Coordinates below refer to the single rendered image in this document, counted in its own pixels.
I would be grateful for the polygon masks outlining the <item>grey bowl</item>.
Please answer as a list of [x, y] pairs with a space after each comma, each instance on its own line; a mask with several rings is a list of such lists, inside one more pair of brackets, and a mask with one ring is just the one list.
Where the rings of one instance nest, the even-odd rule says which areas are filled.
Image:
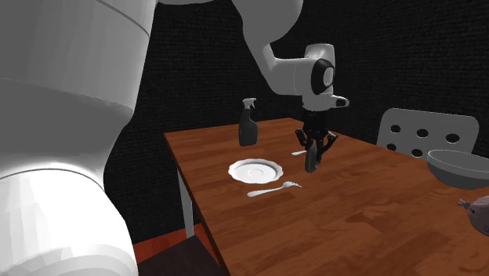
[[441, 183], [463, 190], [489, 187], [489, 158], [452, 150], [431, 150], [429, 171]]

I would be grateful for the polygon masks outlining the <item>dark grey spray bottle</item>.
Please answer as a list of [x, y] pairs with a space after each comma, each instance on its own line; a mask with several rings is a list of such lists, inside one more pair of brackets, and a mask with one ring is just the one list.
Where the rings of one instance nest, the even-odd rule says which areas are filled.
[[242, 147], [252, 146], [257, 143], [258, 138], [258, 126], [251, 120], [251, 107], [254, 107], [256, 98], [244, 98], [242, 100], [244, 109], [241, 113], [239, 123], [239, 144]]

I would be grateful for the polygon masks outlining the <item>grey rounded object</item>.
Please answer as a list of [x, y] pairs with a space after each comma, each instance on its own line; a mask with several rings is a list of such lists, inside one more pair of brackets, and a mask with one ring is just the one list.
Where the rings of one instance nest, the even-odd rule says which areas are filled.
[[474, 202], [458, 200], [458, 205], [467, 210], [472, 226], [489, 237], [489, 196], [478, 198]]

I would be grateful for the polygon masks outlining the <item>dark grey oval object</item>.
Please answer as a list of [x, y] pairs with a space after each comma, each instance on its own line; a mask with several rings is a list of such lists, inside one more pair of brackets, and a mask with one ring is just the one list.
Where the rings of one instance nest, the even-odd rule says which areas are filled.
[[308, 173], [314, 173], [321, 163], [321, 152], [318, 146], [314, 143], [306, 152], [305, 170]]

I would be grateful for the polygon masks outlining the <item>white scalloped plate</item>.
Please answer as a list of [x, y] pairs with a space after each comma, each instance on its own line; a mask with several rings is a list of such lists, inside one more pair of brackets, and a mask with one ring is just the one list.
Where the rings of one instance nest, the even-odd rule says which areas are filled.
[[265, 184], [279, 180], [284, 172], [280, 165], [261, 158], [239, 160], [229, 166], [228, 173], [237, 181]]

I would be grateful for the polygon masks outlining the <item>white fork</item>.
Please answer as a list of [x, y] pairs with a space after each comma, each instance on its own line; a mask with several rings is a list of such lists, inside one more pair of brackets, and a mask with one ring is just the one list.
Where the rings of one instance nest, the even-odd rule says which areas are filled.
[[301, 187], [301, 185], [294, 183], [294, 182], [291, 182], [291, 181], [285, 181], [282, 183], [282, 185], [280, 187], [263, 189], [263, 190], [258, 190], [258, 191], [250, 191], [247, 193], [247, 196], [249, 198], [253, 198], [253, 197], [259, 196], [261, 194], [266, 194], [266, 193], [270, 193], [273, 191], [279, 191], [279, 190], [285, 189], [287, 187]]

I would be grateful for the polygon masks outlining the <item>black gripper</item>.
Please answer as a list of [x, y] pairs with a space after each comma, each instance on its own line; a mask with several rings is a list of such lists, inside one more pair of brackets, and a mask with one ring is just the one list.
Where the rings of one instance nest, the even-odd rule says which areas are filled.
[[328, 131], [328, 111], [308, 111], [303, 110], [303, 129], [298, 128], [295, 134], [301, 146], [308, 151], [311, 147], [311, 140], [317, 140], [317, 164], [321, 163], [322, 154], [330, 149], [338, 136]]

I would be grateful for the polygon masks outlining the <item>grey chair with holes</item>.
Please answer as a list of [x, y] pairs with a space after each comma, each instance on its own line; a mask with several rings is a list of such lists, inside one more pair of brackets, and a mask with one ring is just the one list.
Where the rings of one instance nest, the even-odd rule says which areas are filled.
[[472, 116], [393, 107], [382, 116], [376, 144], [426, 160], [431, 150], [472, 152], [479, 130]]

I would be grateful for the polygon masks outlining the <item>brown wooden table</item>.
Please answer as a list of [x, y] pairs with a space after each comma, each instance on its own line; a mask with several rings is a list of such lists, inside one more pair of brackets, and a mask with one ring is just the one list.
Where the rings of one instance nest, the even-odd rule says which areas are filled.
[[[201, 222], [230, 276], [489, 276], [489, 237], [427, 164], [340, 136], [316, 172], [304, 169], [291, 118], [259, 123], [255, 146], [238, 127], [166, 134]], [[228, 173], [239, 160], [276, 162], [283, 176], [248, 184]], [[287, 187], [249, 198], [247, 193]]]

